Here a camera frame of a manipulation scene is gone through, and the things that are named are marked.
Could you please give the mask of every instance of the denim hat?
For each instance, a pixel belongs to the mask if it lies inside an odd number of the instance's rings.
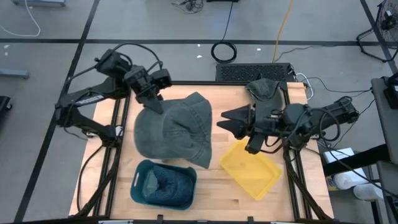
[[[209,168],[211,105],[195,92],[179,100],[161,101],[163,113],[144,108],[134,125],[137,150],[150,159],[186,159]]]

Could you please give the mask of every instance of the yellow plastic container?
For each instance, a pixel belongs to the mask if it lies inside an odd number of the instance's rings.
[[[220,164],[255,200],[261,200],[282,175],[266,155],[250,154],[244,150],[248,143],[243,139],[235,143],[221,159]]]

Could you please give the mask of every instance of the wooden table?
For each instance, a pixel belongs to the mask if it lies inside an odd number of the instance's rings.
[[[307,102],[302,83],[288,83],[288,89],[291,103]],[[138,163],[145,159],[136,150],[133,136],[135,118],[142,109],[142,105],[138,104],[137,101],[132,98],[124,135],[121,160],[119,163],[111,218],[155,220],[157,215],[162,214],[165,220],[245,221],[248,217],[252,216],[255,221],[293,221],[294,216],[290,200],[288,179],[285,171],[285,162],[282,158],[282,150],[275,154],[264,154],[264,156],[271,158],[272,161],[282,169],[282,176],[260,201],[255,201],[251,198],[219,165],[220,156],[223,155],[236,140],[230,132],[217,127],[216,123],[224,120],[224,118],[221,117],[221,112],[251,103],[251,99],[244,87],[175,85],[162,90],[161,94],[164,99],[167,100],[185,98],[194,91],[199,92],[209,100],[213,109],[213,127],[211,134],[213,157],[211,158],[210,168],[207,170],[184,160],[176,160],[173,162],[173,164],[178,166],[192,166],[197,171],[198,182],[195,200],[192,206],[186,211],[168,210],[141,205],[135,203],[130,198],[130,188],[135,169]],[[113,105],[114,101],[112,100],[98,103],[94,113],[94,120],[101,124],[110,124]],[[101,142],[98,138],[90,139],[86,146],[83,161],[86,161],[100,144]],[[315,141],[309,142],[308,147],[318,151]],[[104,150],[97,154],[86,167],[81,182],[81,205],[84,205],[84,203],[88,201],[97,188],[103,154]],[[332,217],[333,211],[319,155],[302,150],[301,156],[308,191],[325,213]],[[297,198],[299,201],[300,216],[304,217],[302,196],[298,190],[296,191],[298,193]],[[105,190],[103,194],[103,205],[101,206],[102,213],[105,207],[107,193],[108,191]],[[70,214],[75,214],[76,212],[75,192]]]

